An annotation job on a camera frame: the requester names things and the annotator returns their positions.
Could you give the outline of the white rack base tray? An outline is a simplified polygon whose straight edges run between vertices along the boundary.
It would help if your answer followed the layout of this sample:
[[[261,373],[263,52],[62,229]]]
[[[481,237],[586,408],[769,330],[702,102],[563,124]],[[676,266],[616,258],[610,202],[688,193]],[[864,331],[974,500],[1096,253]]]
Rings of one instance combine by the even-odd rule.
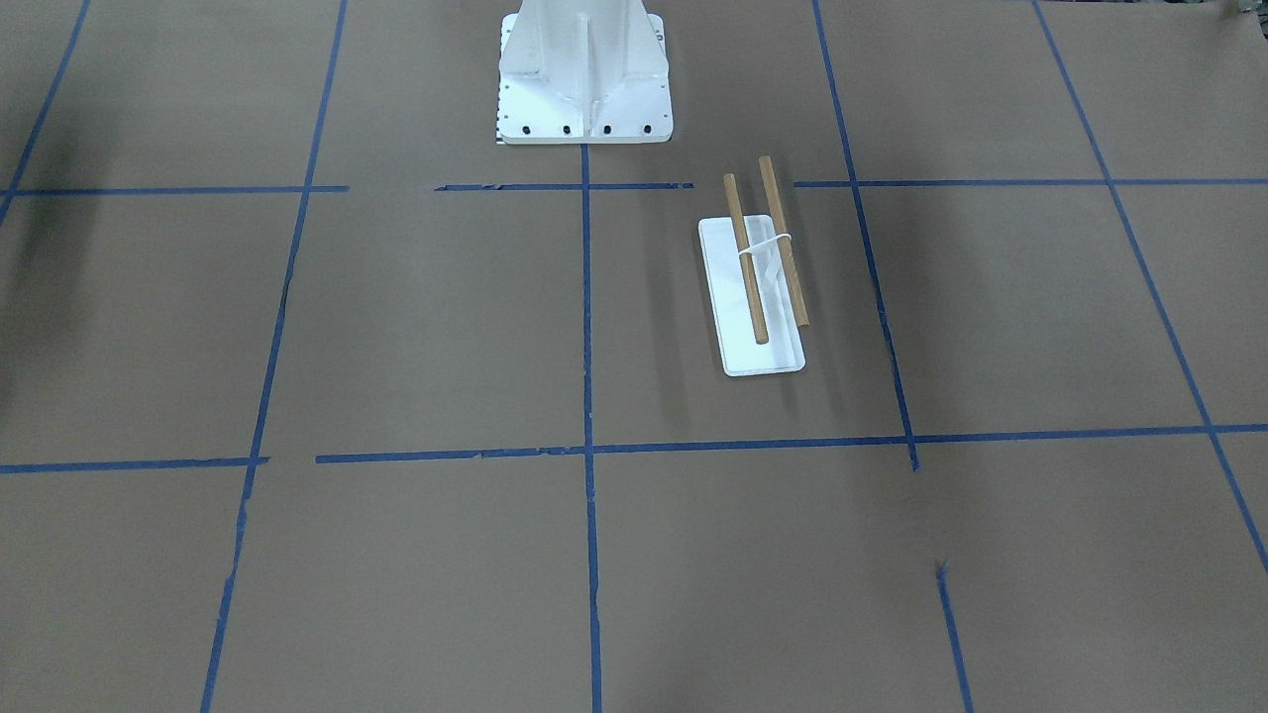
[[[744,225],[749,247],[741,250],[730,218],[697,222],[723,370],[728,377],[801,370],[804,345],[781,258],[790,235],[776,232],[768,214],[748,214]]]

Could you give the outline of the wooden rack rod front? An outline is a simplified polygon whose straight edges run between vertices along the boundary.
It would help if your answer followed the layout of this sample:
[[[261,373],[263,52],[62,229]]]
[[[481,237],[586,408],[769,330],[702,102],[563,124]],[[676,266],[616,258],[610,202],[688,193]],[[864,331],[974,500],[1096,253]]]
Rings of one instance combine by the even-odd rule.
[[[732,221],[733,239],[737,247],[737,258],[741,266],[744,297],[749,310],[749,321],[754,334],[754,343],[765,345],[768,343],[768,329],[765,317],[765,303],[762,303],[758,288],[757,271],[752,252],[749,252],[749,236],[746,214],[742,208],[738,184],[734,174],[723,175],[723,190],[727,199],[727,208]]]

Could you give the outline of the wooden rack rod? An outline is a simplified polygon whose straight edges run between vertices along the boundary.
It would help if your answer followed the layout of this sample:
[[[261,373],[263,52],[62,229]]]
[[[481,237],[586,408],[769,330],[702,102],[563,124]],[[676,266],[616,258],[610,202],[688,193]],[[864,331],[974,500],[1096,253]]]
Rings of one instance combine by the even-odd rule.
[[[809,311],[806,311],[806,301],[804,297],[804,289],[801,289],[800,275],[798,275],[798,263],[795,252],[792,252],[792,231],[787,222],[787,212],[784,209],[784,197],[781,197],[779,178],[776,176],[773,167],[773,159],[768,154],[762,154],[758,157],[758,170],[761,173],[762,184],[765,184],[765,197],[767,199],[767,207],[771,218],[773,218],[773,230],[776,232],[776,244],[779,244],[779,256],[781,266],[784,266],[784,275],[787,279],[787,291],[790,303],[792,304],[792,318],[798,329],[806,329],[809,326]]]
[[[757,271],[752,252],[749,252],[749,236],[746,214],[742,208],[738,184],[734,174],[723,175],[723,190],[727,199],[727,208],[732,221],[733,239],[737,247],[737,258],[741,266],[744,297],[749,310],[749,321],[754,334],[754,343],[765,345],[768,343],[768,329],[765,317],[765,303],[762,303],[758,288]]]

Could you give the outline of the wooden rack rod rear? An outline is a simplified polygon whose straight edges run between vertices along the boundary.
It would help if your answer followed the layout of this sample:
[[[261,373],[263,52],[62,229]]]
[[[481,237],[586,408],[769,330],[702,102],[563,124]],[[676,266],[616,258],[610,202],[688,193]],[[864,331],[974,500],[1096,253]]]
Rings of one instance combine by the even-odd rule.
[[[795,252],[792,252],[792,231],[787,222],[787,212],[784,209],[784,197],[781,197],[779,178],[776,176],[773,167],[773,159],[768,154],[762,154],[758,157],[758,170],[761,173],[762,184],[765,184],[765,197],[767,199],[767,207],[771,218],[773,218],[773,230],[776,232],[776,244],[779,244],[779,256],[781,266],[784,266],[784,275],[787,279],[787,291],[790,303],[792,304],[792,318],[798,329],[806,329],[809,326],[809,311],[806,311],[806,301],[804,297],[804,289],[801,289],[800,275],[798,275],[798,263]]]

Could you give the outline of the white pedestal column base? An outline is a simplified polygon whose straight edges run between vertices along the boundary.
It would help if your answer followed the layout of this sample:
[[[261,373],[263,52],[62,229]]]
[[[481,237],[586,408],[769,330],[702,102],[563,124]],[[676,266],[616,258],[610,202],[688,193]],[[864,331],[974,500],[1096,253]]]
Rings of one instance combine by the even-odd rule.
[[[500,145],[661,145],[675,134],[663,18],[643,1],[524,1],[500,32]]]

